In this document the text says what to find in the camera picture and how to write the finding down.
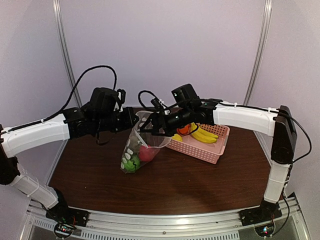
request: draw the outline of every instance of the yellow fruit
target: yellow fruit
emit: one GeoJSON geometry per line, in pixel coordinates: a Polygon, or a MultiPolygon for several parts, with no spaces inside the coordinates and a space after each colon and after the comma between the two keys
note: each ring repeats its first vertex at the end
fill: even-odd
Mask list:
{"type": "MultiPolygon", "coordinates": [[[[191,124],[191,131],[194,131],[197,128],[196,124],[191,124]]],[[[217,141],[217,139],[215,137],[212,136],[206,136],[204,134],[202,134],[201,132],[199,132],[199,130],[191,133],[192,137],[194,137],[196,140],[202,142],[202,143],[206,143],[206,144],[213,144],[217,141]]]]}
{"type": "Polygon", "coordinates": [[[172,139],[176,140],[176,141],[179,141],[179,142],[182,142],[182,137],[179,135],[179,134],[175,134],[172,139]]]}
{"type": "MultiPolygon", "coordinates": [[[[191,123],[191,125],[194,125],[194,129],[196,129],[197,125],[194,122],[191,123]]],[[[216,138],[216,139],[219,138],[218,135],[215,135],[212,132],[206,131],[206,130],[202,129],[200,126],[199,126],[197,132],[199,132],[205,136],[208,136],[208,137],[212,137],[212,138],[216,138]]]]}

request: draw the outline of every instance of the wooden table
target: wooden table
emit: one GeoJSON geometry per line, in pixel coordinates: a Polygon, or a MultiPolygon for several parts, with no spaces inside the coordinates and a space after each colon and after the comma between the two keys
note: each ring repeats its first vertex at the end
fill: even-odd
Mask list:
{"type": "Polygon", "coordinates": [[[163,148],[136,173],[125,174],[120,163],[130,131],[106,146],[92,136],[70,140],[50,185],[72,207],[124,214],[209,213],[260,204],[270,166],[252,131],[231,127],[216,165],[163,148]]]}

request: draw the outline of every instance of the pink basket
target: pink basket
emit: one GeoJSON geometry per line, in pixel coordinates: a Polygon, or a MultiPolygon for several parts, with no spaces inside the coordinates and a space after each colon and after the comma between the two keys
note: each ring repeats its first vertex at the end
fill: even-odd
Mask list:
{"type": "Polygon", "coordinates": [[[216,143],[203,143],[194,139],[191,135],[187,135],[182,136],[182,142],[171,139],[166,147],[208,163],[216,164],[219,157],[224,154],[230,128],[223,125],[212,126],[207,124],[202,124],[200,127],[218,135],[219,138],[216,143]]]}

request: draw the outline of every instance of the white wall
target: white wall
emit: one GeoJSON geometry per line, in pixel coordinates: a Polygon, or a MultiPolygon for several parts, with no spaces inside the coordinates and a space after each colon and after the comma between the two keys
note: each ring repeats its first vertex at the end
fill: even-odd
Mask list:
{"type": "MultiPolygon", "coordinates": [[[[139,106],[144,89],[172,104],[171,90],[186,83],[203,98],[244,101],[264,0],[60,2],[74,75],[111,65],[127,91],[125,105],[139,106]]],[[[95,70],[79,84],[83,103],[97,86],[113,86],[109,70],[95,70]]]]}
{"type": "MultiPolygon", "coordinates": [[[[47,117],[70,90],[52,1],[0,1],[0,123],[10,127],[47,117]]],[[[45,182],[61,144],[23,152],[18,160],[45,182]]],[[[0,185],[1,239],[18,239],[28,204],[22,193],[0,185]]]]}
{"type": "MultiPolygon", "coordinates": [[[[297,194],[311,239],[320,222],[320,1],[273,1],[272,19],[250,105],[287,105],[309,133],[313,152],[296,163],[290,189],[297,194]]],[[[265,137],[269,151],[271,139],[265,137]]],[[[298,131],[296,157],[308,150],[298,131]]]]}

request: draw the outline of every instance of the plastic bag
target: plastic bag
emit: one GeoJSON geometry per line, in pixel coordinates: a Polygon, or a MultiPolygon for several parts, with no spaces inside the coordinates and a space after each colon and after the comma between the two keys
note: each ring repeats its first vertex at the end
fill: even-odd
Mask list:
{"type": "Polygon", "coordinates": [[[168,145],[171,137],[153,136],[149,132],[140,132],[140,127],[152,112],[139,111],[136,115],[139,121],[132,128],[121,157],[120,167],[125,173],[134,173],[143,165],[152,161],[161,148],[168,145]]]}

